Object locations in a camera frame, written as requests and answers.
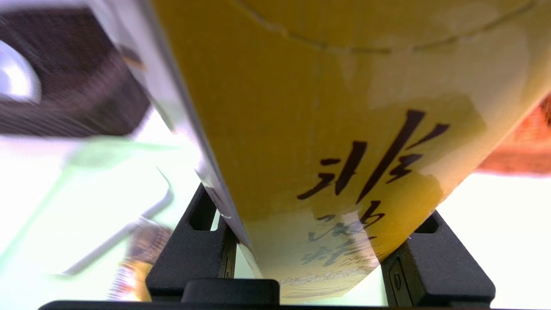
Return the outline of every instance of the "white surface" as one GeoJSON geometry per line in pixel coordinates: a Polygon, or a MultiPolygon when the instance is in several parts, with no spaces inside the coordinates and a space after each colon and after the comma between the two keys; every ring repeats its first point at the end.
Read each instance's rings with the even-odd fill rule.
{"type": "MultiPolygon", "coordinates": [[[[98,149],[107,150],[108,155],[111,154],[109,150],[116,145],[116,142],[109,142],[107,144],[99,143],[98,149]]],[[[126,151],[134,149],[126,145],[124,147],[126,151]]],[[[184,151],[177,151],[172,148],[149,148],[147,146],[136,146],[136,156],[134,158],[143,158],[148,163],[153,163],[155,166],[167,176],[170,180],[170,184],[175,191],[174,202],[163,212],[154,217],[154,221],[162,223],[169,227],[175,227],[180,217],[184,213],[188,202],[195,193],[199,180],[193,173],[193,170],[186,164],[186,154],[184,151]]],[[[124,151],[122,157],[129,153],[124,151]]],[[[97,172],[95,166],[90,166],[92,169],[86,169],[87,165],[81,165],[87,161],[82,159],[101,159],[101,157],[88,156],[89,152],[79,152],[83,154],[83,157],[78,157],[75,161],[71,161],[72,168],[69,172],[65,173],[63,177],[65,180],[71,180],[65,182],[70,184],[73,180],[80,183],[86,182],[86,176],[97,172]]],[[[103,154],[99,152],[92,152],[92,154],[103,154]]],[[[117,165],[110,165],[110,163],[123,163],[124,161],[118,161],[117,154],[115,154],[115,160],[107,159],[107,165],[101,165],[108,170],[107,167],[115,167],[117,165]]],[[[126,180],[122,180],[123,183],[137,182],[133,180],[133,175],[127,175],[126,180]]],[[[143,191],[136,191],[135,196],[137,198],[143,197],[143,191]]],[[[89,268],[83,270],[76,276],[56,276],[50,273],[44,272],[47,270],[48,262],[55,263],[58,259],[58,255],[71,254],[73,245],[70,244],[61,250],[61,253],[54,253],[49,246],[51,243],[55,243],[56,240],[45,238],[44,234],[49,234],[49,230],[58,229],[59,222],[65,220],[63,218],[55,218],[50,216],[51,221],[43,218],[42,215],[49,212],[50,205],[41,209],[40,216],[36,216],[36,220],[33,224],[26,227],[23,238],[19,238],[17,244],[10,249],[8,255],[0,259],[0,308],[1,309],[22,309],[22,310],[36,310],[41,305],[53,301],[53,300],[104,300],[107,296],[109,289],[112,286],[115,279],[115,273],[119,263],[125,256],[128,250],[129,238],[116,245],[112,251],[106,253],[101,258],[95,260],[89,268]],[[28,292],[34,292],[32,296],[29,296],[28,292]]],[[[116,212],[127,211],[132,213],[134,210],[130,204],[124,204],[119,206],[116,212]]],[[[80,231],[83,233],[81,237],[86,238],[80,240],[82,245],[88,243],[88,239],[96,238],[98,233],[104,229],[104,217],[100,213],[88,213],[88,217],[83,216],[81,221],[89,221],[96,225],[88,231],[80,231]]],[[[111,219],[106,217],[108,225],[113,224],[111,219]]]]}
{"type": "Polygon", "coordinates": [[[550,309],[551,179],[473,174],[438,211],[496,287],[493,308],[550,309]]]}
{"type": "Polygon", "coordinates": [[[0,256],[16,237],[81,142],[0,136],[0,256]]]}

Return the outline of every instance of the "curved line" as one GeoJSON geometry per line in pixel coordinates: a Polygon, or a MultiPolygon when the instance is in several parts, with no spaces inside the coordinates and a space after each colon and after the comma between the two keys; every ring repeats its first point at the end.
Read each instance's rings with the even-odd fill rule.
{"type": "Polygon", "coordinates": [[[391,47],[368,47],[368,46],[346,47],[346,46],[331,45],[326,42],[318,41],[316,39],[303,36],[297,32],[286,29],[284,26],[269,22],[266,18],[262,16],[262,14],[260,14],[260,12],[252,8],[249,4],[247,4],[245,0],[233,0],[233,3],[236,6],[238,6],[241,10],[243,10],[246,15],[248,15],[250,18],[255,20],[266,30],[274,33],[279,33],[284,38],[294,40],[298,43],[308,45],[315,49],[319,49],[322,51],[331,52],[335,54],[382,54],[382,55],[389,55],[400,51],[419,52],[432,47],[437,47],[437,46],[442,46],[447,44],[454,44],[462,38],[468,38],[470,36],[488,31],[490,29],[495,28],[496,26],[499,26],[502,23],[507,22],[508,20],[520,14],[528,12],[529,10],[533,9],[537,5],[537,2],[538,2],[537,0],[528,0],[524,4],[511,10],[510,12],[507,12],[501,15],[500,17],[498,17],[497,19],[486,23],[486,25],[480,26],[473,30],[465,31],[464,33],[459,33],[453,36],[449,36],[446,38],[442,38],[436,41],[427,42],[419,45],[411,45],[405,48],[393,49],[391,47]]]}

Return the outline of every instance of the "chinese characters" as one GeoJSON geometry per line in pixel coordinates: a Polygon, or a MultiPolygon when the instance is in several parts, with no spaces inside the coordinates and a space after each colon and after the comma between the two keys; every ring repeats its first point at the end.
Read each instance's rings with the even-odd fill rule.
{"type": "MultiPolygon", "coordinates": [[[[365,183],[361,193],[356,200],[356,204],[362,201],[362,199],[375,187],[377,182],[382,178],[384,173],[388,170],[392,162],[398,157],[400,151],[405,150],[409,151],[410,149],[421,145],[427,141],[430,141],[440,135],[442,135],[450,127],[448,124],[436,124],[432,131],[423,136],[418,141],[413,142],[411,145],[406,146],[409,139],[411,138],[415,129],[419,126],[421,121],[425,116],[425,112],[417,110],[408,110],[406,113],[406,121],[402,126],[400,132],[386,151],[385,155],[365,183]]],[[[335,194],[339,195],[341,191],[347,186],[348,182],[352,178],[352,175],[355,174],[355,170],[361,162],[364,153],[368,148],[368,143],[363,141],[354,141],[352,142],[352,150],[348,159],[346,160],[341,173],[335,182],[335,194]]],[[[386,184],[394,182],[402,177],[408,175],[411,170],[408,167],[414,162],[421,159],[423,155],[417,153],[405,154],[398,157],[399,164],[391,168],[389,175],[392,176],[386,184]]],[[[325,158],[320,161],[322,166],[336,165],[340,163],[339,158],[325,158]]],[[[331,185],[331,182],[335,179],[334,173],[318,173],[318,177],[321,179],[318,184],[316,184],[312,189],[308,190],[305,193],[302,193],[297,196],[299,200],[304,200],[312,195],[315,195],[320,190],[331,185]]]]}
{"type": "MultiPolygon", "coordinates": [[[[419,111],[419,110],[408,110],[406,112],[406,120],[402,125],[402,128],[400,129],[399,133],[397,134],[394,141],[391,143],[390,147],[388,148],[384,156],[377,164],[373,173],[367,179],[364,187],[362,188],[355,202],[356,204],[359,204],[362,201],[362,199],[371,192],[371,190],[380,181],[380,179],[383,178],[385,173],[388,172],[390,176],[390,178],[386,180],[385,184],[389,184],[391,182],[394,182],[408,175],[412,171],[411,169],[409,169],[409,166],[423,157],[422,154],[414,153],[411,150],[414,149],[416,146],[419,146],[434,138],[439,137],[449,129],[450,126],[448,124],[436,124],[430,132],[426,133],[419,140],[414,141],[413,143],[410,143],[408,145],[411,136],[423,121],[425,114],[426,114],[425,112],[419,111]],[[410,152],[401,155],[401,152],[404,152],[404,151],[405,152],[410,151],[410,152]],[[397,160],[398,163],[396,163],[395,166],[391,167],[392,163],[395,162],[395,160],[397,160]]],[[[347,160],[344,162],[343,168],[337,180],[334,181],[336,177],[336,174],[334,173],[326,173],[326,172],[318,173],[318,177],[320,178],[319,183],[316,184],[312,189],[298,195],[297,198],[299,200],[308,199],[309,197],[317,194],[319,191],[323,190],[324,188],[332,185],[333,181],[335,186],[334,187],[335,195],[338,196],[343,191],[343,189],[348,185],[352,176],[356,173],[356,169],[359,166],[361,159],[363,158],[367,150],[368,150],[367,142],[365,141],[352,142],[352,150],[348,155],[347,160]]],[[[332,166],[332,165],[340,164],[341,159],[325,158],[320,160],[320,163],[324,167],[332,166]]],[[[343,244],[336,246],[334,249],[330,249],[327,247],[319,247],[315,253],[304,255],[304,257],[302,258],[303,265],[311,263],[312,261],[325,260],[325,263],[323,266],[331,266],[335,262],[337,262],[337,260],[342,256],[349,256],[349,255],[362,252],[363,250],[370,249],[371,248],[370,240],[377,238],[377,236],[371,236],[369,238],[365,238],[360,241],[356,241],[354,238],[350,238],[350,237],[359,233],[365,233],[366,228],[368,228],[369,226],[377,223],[382,218],[384,218],[385,213],[383,212],[376,213],[377,208],[380,206],[380,204],[381,204],[380,200],[371,200],[370,206],[368,207],[368,209],[362,214],[362,216],[358,220],[356,220],[353,223],[346,224],[343,222],[338,222],[335,225],[333,225],[329,230],[327,230],[325,233],[321,233],[321,234],[316,234],[315,232],[309,232],[308,239],[310,242],[316,242],[325,236],[331,236],[334,238],[344,236],[348,238],[348,240],[343,244]]],[[[337,215],[335,214],[325,215],[318,218],[317,220],[328,223],[328,222],[331,222],[333,219],[335,219],[336,216],[337,215]]],[[[363,256],[361,254],[356,255],[354,258],[346,258],[346,260],[342,263],[343,265],[348,265],[348,264],[354,264],[357,261],[364,261],[365,259],[362,259],[362,257],[363,256]]]]}

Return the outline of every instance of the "orange object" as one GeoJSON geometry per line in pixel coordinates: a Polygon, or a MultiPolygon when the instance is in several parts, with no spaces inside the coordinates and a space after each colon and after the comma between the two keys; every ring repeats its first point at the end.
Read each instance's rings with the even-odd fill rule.
{"type": "Polygon", "coordinates": [[[119,265],[108,300],[151,301],[145,278],[171,235],[172,229],[162,225],[148,223],[137,229],[128,253],[119,265]]]}
{"type": "Polygon", "coordinates": [[[551,95],[478,167],[478,171],[515,174],[551,174],[551,95]]]}

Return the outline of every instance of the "yellow box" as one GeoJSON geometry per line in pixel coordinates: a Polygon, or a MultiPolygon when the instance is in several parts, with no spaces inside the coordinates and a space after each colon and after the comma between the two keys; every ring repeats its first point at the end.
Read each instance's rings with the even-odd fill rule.
{"type": "Polygon", "coordinates": [[[550,1],[153,6],[199,176],[284,303],[356,285],[551,86],[550,1]]]}

